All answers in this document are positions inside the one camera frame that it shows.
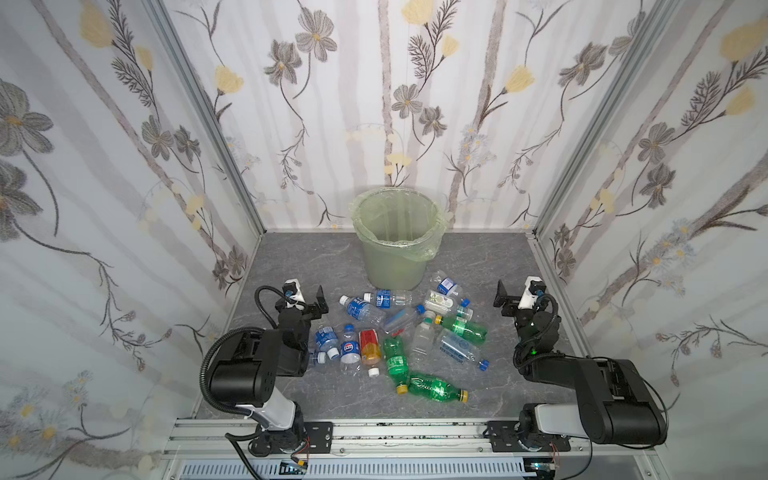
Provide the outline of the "crushed clear bottle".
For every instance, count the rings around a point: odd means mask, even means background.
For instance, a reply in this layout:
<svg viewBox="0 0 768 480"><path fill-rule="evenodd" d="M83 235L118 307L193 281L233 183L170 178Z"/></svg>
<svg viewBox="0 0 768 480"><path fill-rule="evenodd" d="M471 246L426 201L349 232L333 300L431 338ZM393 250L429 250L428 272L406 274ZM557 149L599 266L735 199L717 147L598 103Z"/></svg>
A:
<svg viewBox="0 0 768 480"><path fill-rule="evenodd" d="M340 340L332 326L320 326L315 333L315 342L317 349L325 353L329 360L334 361L340 357Z"/></svg>

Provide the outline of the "green sprite bottle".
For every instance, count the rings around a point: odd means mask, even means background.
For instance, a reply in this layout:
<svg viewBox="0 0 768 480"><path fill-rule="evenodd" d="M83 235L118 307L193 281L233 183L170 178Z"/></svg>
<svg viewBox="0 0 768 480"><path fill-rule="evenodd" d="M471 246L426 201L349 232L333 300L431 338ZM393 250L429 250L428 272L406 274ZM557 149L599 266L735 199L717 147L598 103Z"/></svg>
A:
<svg viewBox="0 0 768 480"><path fill-rule="evenodd" d="M483 325L459 317L437 315L434 323L476 346L483 345L488 334Z"/></svg>
<svg viewBox="0 0 768 480"><path fill-rule="evenodd" d="M383 353L388 375L394 382L397 394L406 394L410 380L410 367L402 339L399 336L386 337L383 343Z"/></svg>
<svg viewBox="0 0 768 480"><path fill-rule="evenodd" d="M469 392L460 389L439 376L422 372L413 372L410 375L408 392L436 402L461 402L467 403Z"/></svg>

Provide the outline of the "small clear bottle white cap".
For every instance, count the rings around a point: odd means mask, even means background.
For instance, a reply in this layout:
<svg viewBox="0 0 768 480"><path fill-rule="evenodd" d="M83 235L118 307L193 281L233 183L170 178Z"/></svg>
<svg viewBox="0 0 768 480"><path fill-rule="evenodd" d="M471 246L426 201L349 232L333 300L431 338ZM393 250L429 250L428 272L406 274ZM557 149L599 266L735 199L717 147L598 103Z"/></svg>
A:
<svg viewBox="0 0 768 480"><path fill-rule="evenodd" d="M330 364L327 354L323 351L310 350L308 367L310 369L321 370L325 369Z"/></svg>

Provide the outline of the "small clear bottle blue label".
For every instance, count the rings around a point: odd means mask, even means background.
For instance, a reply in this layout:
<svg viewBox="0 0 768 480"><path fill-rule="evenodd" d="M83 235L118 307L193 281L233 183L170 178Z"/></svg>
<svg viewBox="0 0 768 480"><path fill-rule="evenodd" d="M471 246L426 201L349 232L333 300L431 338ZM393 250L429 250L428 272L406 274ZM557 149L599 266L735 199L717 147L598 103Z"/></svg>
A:
<svg viewBox="0 0 768 480"><path fill-rule="evenodd" d="M466 307L470 304L467 291L464 286L457 283L452 277L442 270L437 270L430 274L430 282L434 290L446 297L457 300L459 305Z"/></svg>

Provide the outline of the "Pepsi bottle blue label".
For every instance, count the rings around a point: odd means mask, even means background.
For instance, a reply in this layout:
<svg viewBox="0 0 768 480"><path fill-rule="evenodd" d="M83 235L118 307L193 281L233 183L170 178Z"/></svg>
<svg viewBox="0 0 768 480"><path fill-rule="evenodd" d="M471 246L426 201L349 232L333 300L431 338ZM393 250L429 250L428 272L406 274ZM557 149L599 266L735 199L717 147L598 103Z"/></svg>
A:
<svg viewBox="0 0 768 480"><path fill-rule="evenodd" d="M357 375L361 369L361 362L361 349L357 331L352 324L347 324L344 326L342 335L341 371L348 375Z"/></svg>

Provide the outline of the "red yellow label bottle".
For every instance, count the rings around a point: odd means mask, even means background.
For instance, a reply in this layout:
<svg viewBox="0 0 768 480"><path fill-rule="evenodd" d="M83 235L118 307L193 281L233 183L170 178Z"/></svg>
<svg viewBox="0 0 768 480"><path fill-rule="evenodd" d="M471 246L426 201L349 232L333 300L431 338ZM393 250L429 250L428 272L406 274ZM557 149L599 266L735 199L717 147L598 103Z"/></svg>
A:
<svg viewBox="0 0 768 480"><path fill-rule="evenodd" d="M362 362L367 367L375 367L382 360L378 333L375 329L365 329L359 334Z"/></svg>

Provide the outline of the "square clear bottle white cap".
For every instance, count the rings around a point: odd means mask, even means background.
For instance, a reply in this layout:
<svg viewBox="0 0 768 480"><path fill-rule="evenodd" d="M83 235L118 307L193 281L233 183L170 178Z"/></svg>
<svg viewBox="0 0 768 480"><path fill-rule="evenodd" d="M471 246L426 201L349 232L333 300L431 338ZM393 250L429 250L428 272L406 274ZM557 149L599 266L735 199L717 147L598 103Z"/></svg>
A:
<svg viewBox="0 0 768 480"><path fill-rule="evenodd" d="M435 330L433 320L422 320L413 333L410 347L409 360L413 364L423 363L429 357L434 345Z"/></svg>

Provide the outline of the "green Sprite bottle front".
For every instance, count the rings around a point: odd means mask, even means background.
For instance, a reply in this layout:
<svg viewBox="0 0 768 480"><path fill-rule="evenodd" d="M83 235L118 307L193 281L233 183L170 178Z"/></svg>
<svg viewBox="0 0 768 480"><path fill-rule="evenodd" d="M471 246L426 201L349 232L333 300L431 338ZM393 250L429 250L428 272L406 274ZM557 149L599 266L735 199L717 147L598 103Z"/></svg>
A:
<svg viewBox="0 0 768 480"><path fill-rule="evenodd" d="M439 376L422 372L413 372L410 375L408 392L436 402L461 402L467 403L469 392L460 389Z"/></svg>

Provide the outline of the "clear bottle green white label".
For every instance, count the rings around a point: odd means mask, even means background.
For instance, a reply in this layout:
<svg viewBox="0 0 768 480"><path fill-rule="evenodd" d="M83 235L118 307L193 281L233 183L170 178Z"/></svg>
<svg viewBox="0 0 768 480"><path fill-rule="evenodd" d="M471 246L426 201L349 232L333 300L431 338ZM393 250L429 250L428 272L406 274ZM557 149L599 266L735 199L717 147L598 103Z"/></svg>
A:
<svg viewBox="0 0 768 480"><path fill-rule="evenodd" d="M473 310L469 307L470 301L468 299L456 299L434 290L428 291L423 305L427 310L442 316L458 317L466 321L471 320L474 315Z"/></svg>

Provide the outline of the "blue label water bottle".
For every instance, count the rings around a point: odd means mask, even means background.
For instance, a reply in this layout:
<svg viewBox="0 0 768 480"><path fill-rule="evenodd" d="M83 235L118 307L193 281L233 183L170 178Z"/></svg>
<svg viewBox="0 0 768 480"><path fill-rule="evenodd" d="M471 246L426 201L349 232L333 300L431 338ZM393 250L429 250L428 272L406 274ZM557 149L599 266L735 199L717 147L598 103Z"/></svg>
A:
<svg viewBox="0 0 768 480"><path fill-rule="evenodd" d="M358 322L372 325L375 328L383 327L386 314L362 298L342 295L339 303L346 313Z"/></svg>

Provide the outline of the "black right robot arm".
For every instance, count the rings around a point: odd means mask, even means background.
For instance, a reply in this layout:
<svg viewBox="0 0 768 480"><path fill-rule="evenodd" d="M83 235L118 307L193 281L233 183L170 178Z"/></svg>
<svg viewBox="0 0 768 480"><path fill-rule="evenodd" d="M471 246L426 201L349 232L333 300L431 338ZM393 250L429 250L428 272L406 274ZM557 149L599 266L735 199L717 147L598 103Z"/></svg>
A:
<svg viewBox="0 0 768 480"><path fill-rule="evenodd" d="M514 320L518 343L512 362L527 381L572 390L573 403L526 404L515 426L517 441L536 451L556 440L582 438L599 445L653 448L668 435L666 408L629 360L578 357L555 349L562 318L542 279L526 279L521 295L497 283L493 306Z"/></svg>

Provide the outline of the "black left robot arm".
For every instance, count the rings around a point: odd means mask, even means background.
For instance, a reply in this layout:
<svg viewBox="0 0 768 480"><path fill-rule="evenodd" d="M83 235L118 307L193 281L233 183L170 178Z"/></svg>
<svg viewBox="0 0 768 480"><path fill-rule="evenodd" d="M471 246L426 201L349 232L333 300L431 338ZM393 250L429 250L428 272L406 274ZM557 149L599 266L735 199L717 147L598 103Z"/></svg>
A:
<svg viewBox="0 0 768 480"><path fill-rule="evenodd" d="M225 435L244 462L251 456L296 456L310 450L301 407L280 392L276 379L306 373L311 324L329 313L323 289L318 288L315 300L308 303L296 279L281 288L257 287L254 303L269 327L228 331L204 355L199 373L205 402L256 422L250 434Z"/></svg>

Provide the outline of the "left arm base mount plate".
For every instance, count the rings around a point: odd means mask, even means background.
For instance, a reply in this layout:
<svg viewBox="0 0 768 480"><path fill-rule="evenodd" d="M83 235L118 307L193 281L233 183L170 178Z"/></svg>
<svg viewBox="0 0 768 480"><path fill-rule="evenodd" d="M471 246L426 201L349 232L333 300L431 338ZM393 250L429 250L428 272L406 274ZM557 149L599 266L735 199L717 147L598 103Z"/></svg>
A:
<svg viewBox="0 0 768 480"><path fill-rule="evenodd" d="M270 454L329 454L334 424L330 421L297 423L289 430L266 431L248 443L255 457Z"/></svg>

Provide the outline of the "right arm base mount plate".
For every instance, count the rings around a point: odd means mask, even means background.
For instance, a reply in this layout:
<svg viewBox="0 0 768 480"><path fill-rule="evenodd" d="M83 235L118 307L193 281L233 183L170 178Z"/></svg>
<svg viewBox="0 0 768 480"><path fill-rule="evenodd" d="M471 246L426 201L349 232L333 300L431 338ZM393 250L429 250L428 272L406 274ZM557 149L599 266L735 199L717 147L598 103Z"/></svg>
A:
<svg viewBox="0 0 768 480"><path fill-rule="evenodd" d="M482 436L490 442L494 453L562 453L570 452L569 439L561 435L528 430L518 421L490 420Z"/></svg>

